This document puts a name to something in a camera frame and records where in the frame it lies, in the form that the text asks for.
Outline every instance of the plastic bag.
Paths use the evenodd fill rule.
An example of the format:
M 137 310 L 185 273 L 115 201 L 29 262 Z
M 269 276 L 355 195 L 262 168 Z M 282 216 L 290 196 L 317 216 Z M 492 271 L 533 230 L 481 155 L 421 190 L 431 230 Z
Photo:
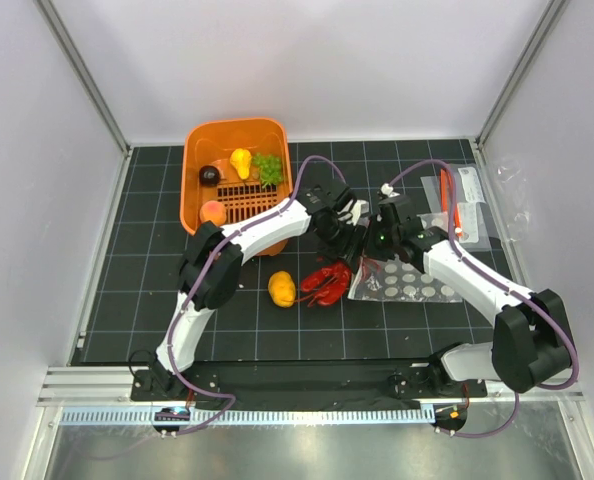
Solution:
M 419 215 L 424 228 L 446 229 L 446 214 Z M 399 260 L 380 262 L 362 258 L 348 292 L 349 300 L 376 302 L 461 302 L 462 298 L 448 285 Z

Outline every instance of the orange basket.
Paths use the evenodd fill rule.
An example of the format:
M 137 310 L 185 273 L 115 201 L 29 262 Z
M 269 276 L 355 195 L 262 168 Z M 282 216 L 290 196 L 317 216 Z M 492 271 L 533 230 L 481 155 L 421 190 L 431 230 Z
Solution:
M 284 182 L 262 188 L 258 169 L 250 167 L 248 180 L 241 180 L 230 155 L 237 148 L 256 153 L 275 155 L 282 160 Z M 199 169 L 205 165 L 217 167 L 221 175 L 219 185 L 205 187 L 199 183 Z M 226 207 L 227 223 L 236 223 L 265 212 L 288 198 L 293 181 L 288 157 L 288 142 L 284 128 L 270 118 L 243 118 L 205 123 L 196 127 L 186 138 L 181 181 L 181 223 L 190 234 L 200 225 L 199 209 L 209 200 L 217 200 Z M 267 248 L 260 255 L 277 255 L 286 240 Z

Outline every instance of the orange fruit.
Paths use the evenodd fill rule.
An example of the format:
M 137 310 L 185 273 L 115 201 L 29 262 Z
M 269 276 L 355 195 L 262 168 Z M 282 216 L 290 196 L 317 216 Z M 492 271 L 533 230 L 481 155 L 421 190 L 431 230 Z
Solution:
M 226 223 L 226 207 L 217 200 L 209 200 L 199 209 L 199 220 L 201 223 L 210 221 L 221 227 Z

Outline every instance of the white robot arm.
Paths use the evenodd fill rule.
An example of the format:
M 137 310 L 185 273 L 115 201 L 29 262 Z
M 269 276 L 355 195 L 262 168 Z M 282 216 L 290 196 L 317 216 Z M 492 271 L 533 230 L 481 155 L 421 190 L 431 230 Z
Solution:
M 280 210 L 284 206 L 282 203 L 275 209 Z M 214 309 L 234 294 L 241 265 L 265 248 L 302 235 L 309 229 L 315 230 L 335 256 L 355 272 L 361 255 L 380 260 L 399 255 L 421 272 L 453 288 L 495 327 L 494 342 L 462 344 L 434 353 L 441 360 L 446 382 L 501 380 L 521 393 L 570 366 L 570 356 L 557 335 L 540 323 L 520 300 L 508 295 L 508 291 L 521 293 L 538 302 L 569 334 L 565 310 L 557 295 L 549 290 L 534 294 L 468 256 L 467 252 L 460 251 L 468 256 L 469 263 L 501 282 L 506 290 L 493 285 L 461 260 L 449 244 L 445 232 L 436 227 L 423 229 L 410 200 L 405 196 L 391 196 L 379 206 L 380 213 L 371 217 L 368 227 L 358 225 L 361 205 L 348 187 L 333 181 L 329 188 L 317 186 L 300 192 L 297 200 L 281 214 L 233 238 L 229 245 L 230 253 L 222 253 L 223 259 L 220 257 L 211 267 L 209 272 L 214 270 L 213 278 L 205 282 L 206 288 L 187 305 L 175 328 L 171 344 L 179 371 L 193 364 L 197 343 Z M 253 217 L 222 229 L 205 224 L 206 231 L 197 231 L 193 239 L 197 239 L 198 243 L 190 245 L 189 251 L 193 254 L 188 258 L 187 252 L 187 261 L 180 270 L 182 288 L 175 315 L 187 299 L 188 286 L 196 280 L 197 271 L 203 266 L 205 253 L 211 248 L 210 242 L 214 246 L 216 236 L 217 240 L 223 239 L 257 219 Z M 173 368 L 167 347 L 168 340 L 165 339 L 157 349 L 157 358 L 171 372 Z

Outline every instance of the basket grate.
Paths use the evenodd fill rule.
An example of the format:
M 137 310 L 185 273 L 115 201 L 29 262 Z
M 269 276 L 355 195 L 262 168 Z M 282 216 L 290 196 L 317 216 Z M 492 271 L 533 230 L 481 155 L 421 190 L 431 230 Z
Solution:
M 227 223 L 237 223 L 279 203 L 277 187 L 259 183 L 231 183 L 217 188 L 217 200 L 226 207 Z

